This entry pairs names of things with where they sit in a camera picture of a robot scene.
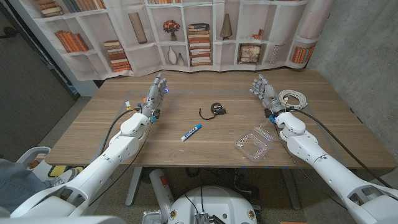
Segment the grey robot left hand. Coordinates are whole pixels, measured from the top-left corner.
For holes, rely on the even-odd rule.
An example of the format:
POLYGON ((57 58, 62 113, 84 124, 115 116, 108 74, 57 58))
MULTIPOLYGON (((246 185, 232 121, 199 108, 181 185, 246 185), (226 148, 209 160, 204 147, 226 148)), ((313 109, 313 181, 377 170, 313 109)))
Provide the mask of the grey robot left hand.
POLYGON ((159 111, 167 92, 167 80, 162 78, 162 73, 159 72, 147 92, 141 113, 146 115, 149 119, 152 119, 154 116, 158 119, 160 114, 159 111))

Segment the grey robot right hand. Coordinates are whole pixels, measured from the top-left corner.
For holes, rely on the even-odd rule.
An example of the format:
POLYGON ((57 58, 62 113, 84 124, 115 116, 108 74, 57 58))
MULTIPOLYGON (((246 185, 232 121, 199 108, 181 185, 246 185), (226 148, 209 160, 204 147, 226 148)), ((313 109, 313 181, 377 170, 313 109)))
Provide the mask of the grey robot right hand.
POLYGON ((277 117, 285 112, 285 106, 282 105, 273 86, 261 74, 258 79, 253 80, 249 91, 261 100, 267 117, 277 117))

